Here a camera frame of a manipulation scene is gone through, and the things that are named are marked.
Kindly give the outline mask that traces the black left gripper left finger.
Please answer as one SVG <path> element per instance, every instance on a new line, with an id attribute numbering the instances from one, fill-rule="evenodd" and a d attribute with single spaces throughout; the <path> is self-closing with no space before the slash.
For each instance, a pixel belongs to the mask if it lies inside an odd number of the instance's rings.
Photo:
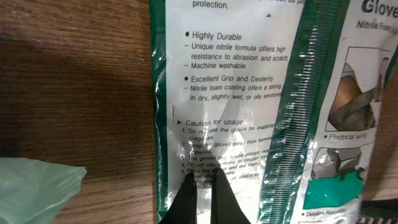
<path id="1" fill-rule="evenodd" d="M 185 176 L 169 210 L 159 224 L 197 223 L 197 183 L 194 173 Z"/>

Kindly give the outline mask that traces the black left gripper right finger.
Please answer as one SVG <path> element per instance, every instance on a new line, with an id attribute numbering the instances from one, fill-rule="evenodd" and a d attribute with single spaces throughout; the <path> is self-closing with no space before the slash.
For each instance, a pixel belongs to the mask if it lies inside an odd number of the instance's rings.
<path id="1" fill-rule="evenodd" d="M 250 224 L 221 168 L 214 170 L 212 180 L 211 224 Z"/>

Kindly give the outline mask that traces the mint green wipes packet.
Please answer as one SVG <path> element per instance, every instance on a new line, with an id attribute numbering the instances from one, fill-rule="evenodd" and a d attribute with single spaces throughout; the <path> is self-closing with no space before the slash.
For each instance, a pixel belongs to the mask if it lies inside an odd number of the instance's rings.
<path id="1" fill-rule="evenodd" d="M 39 160 L 1 158 L 1 223 L 53 223 L 65 204 L 79 193 L 84 167 Z"/>

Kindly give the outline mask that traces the dark green 3M package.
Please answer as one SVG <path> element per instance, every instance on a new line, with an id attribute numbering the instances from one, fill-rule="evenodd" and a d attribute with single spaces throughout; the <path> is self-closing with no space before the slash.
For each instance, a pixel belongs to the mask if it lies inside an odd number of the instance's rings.
<path id="1" fill-rule="evenodd" d="M 396 0 L 152 0 L 157 221 L 224 170 L 250 223 L 361 223 Z"/>

